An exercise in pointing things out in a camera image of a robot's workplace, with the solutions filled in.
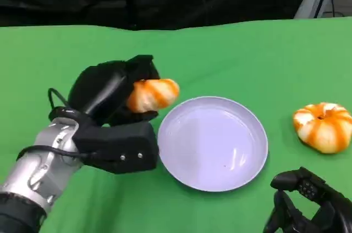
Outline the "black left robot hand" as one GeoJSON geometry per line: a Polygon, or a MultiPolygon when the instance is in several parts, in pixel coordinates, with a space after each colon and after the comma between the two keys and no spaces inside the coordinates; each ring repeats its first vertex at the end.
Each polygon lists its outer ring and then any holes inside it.
{"type": "Polygon", "coordinates": [[[68,107],[87,114],[99,125],[110,126],[150,121],[156,111],[132,112],[127,100],[140,80],[159,79],[152,55],[113,60],[87,67],[68,95],[68,107]]]}

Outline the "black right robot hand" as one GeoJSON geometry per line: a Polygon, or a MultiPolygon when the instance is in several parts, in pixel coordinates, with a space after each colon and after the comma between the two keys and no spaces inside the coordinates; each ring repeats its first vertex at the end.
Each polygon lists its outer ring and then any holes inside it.
{"type": "Polygon", "coordinates": [[[351,232],[351,200],[304,167],[285,171],[271,181],[274,208],[263,232],[351,232]],[[298,191],[320,207],[312,219],[297,209],[287,191],[298,191]]]}

